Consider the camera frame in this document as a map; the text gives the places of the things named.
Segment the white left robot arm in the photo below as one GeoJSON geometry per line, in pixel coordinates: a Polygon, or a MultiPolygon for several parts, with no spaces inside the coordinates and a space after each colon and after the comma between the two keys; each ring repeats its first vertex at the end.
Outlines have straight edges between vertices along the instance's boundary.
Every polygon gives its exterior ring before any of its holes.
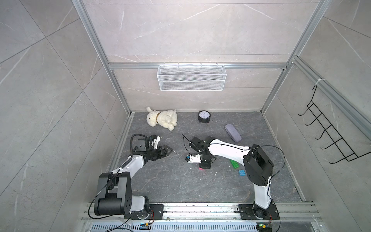
{"type": "Polygon", "coordinates": [[[102,173],[98,179],[97,193],[88,208],[91,219],[104,219],[115,215],[154,218],[147,196],[132,193],[131,179],[149,161],[169,156],[174,150],[160,146],[160,136],[136,133],[131,136],[128,159],[111,172],[102,173]]]}

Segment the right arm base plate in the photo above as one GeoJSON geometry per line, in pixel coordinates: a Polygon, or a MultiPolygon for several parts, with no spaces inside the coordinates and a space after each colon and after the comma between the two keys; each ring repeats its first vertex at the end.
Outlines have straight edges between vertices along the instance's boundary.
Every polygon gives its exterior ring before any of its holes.
{"type": "Polygon", "coordinates": [[[253,204],[239,204],[237,211],[240,213],[240,217],[243,220],[248,219],[280,219],[278,209],[275,204],[271,203],[267,209],[263,209],[253,204]]]}

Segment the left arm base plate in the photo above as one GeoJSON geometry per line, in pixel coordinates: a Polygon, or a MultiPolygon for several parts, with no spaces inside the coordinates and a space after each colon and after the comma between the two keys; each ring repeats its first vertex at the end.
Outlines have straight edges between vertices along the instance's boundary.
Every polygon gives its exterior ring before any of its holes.
{"type": "Polygon", "coordinates": [[[131,214],[125,215],[124,219],[134,220],[161,220],[164,213],[164,204],[150,204],[145,206],[142,211],[134,211],[131,214]]]}

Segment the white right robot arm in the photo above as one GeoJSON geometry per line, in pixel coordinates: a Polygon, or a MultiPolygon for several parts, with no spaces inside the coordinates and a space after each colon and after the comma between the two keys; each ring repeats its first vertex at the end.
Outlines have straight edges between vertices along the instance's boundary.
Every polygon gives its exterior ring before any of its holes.
{"type": "Polygon", "coordinates": [[[197,153],[191,154],[187,162],[198,163],[202,169],[210,169],[217,156],[244,166],[246,176],[254,185],[255,198],[251,207],[253,213],[250,215],[245,205],[238,206],[241,218],[255,216],[258,219],[279,219],[277,207],[271,198],[274,164],[261,146],[254,144],[251,147],[243,147],[225,143],[214,137],[204,140],[193,137],[189,141],[189,147],[197,153]]]}

